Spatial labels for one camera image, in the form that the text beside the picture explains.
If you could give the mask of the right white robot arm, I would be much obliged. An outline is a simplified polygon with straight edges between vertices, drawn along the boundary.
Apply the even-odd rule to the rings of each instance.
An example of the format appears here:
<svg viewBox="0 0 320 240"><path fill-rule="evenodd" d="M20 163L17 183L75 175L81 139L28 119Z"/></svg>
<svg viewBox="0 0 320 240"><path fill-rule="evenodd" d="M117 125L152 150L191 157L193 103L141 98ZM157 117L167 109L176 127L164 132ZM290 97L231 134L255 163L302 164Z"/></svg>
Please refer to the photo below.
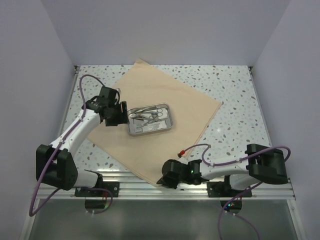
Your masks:
<svg viewBox="0 0 320 240"><path fill-rule="evenodd" d="M291 149L287 146L249 144L242 156L216 158L212 162L205 160L205 150L200 159L188 161L186 153L191 149L189 146L181 150L178 160L169 159L163 164L157 185L176 189L180 183L197 186L224 177L223 192L232 197L252 185L288 183L286 161Z"/></svg>

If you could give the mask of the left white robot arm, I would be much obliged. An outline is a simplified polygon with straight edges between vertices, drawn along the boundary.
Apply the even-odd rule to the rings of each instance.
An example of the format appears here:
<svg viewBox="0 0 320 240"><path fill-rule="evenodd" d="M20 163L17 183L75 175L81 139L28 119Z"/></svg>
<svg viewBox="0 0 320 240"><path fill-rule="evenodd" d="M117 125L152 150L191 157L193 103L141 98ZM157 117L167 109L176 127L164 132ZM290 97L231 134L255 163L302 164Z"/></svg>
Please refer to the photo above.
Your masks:
<svg viewBox="0 0 320 240"><path fill-rule="evenodd" d="M128 123L127 103L118 89L103 86L99 95L84 102L78 116L56 140L36 150L36 180L62 190L86 188L92 196L103 193L102 176L79 170L74 156L87 136L102 122L107 127Z"/></svg>

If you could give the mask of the stainless steel tray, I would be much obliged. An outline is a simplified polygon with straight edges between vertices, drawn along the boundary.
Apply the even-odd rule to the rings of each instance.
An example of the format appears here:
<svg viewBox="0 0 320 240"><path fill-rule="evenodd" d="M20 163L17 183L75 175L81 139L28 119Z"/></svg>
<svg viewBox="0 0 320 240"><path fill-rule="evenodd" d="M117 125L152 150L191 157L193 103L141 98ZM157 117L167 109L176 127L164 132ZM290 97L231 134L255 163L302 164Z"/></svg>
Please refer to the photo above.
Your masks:
<svg viewBox="0 0 320 240"><path fill-rule="evenodd" d="M127 116L127 132L134 137L169 131L174 125L167 103L135 107L127 111Z"/></svg>

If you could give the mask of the steel surgical scissors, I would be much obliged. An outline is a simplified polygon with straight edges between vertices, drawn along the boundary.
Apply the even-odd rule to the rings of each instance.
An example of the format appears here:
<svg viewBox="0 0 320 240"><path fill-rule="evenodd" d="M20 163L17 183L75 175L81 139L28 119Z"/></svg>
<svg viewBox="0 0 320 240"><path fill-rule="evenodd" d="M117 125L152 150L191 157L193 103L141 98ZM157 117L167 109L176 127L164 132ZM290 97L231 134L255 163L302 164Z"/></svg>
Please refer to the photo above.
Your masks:
<svg viewBox="0 0 320 240"><path fill-rule="evenodd" d="M157 115L157 114L153 114L153 115L151 115L151 116L149 117L149 120L147 120L147 122L143 125L143 127L146 126L146 125L148 125L148 124L157 122L157 121L159 121L159 120L160 120L160 119L159 119L158 115Z"/></svg>

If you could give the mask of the green suture packet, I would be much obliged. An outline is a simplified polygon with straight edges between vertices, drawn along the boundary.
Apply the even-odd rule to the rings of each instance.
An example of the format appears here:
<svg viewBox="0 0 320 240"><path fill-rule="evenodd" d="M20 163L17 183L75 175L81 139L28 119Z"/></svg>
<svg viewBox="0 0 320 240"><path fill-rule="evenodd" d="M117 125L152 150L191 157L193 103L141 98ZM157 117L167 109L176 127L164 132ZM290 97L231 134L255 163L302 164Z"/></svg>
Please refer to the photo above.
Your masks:
<svg viewBox="0 0 320 240"><path fill-rule="evenodd" d="M142 133L143 132L143 125L146 122L144 120L137 120L134 122L134 131L136 133Z"/></svg>

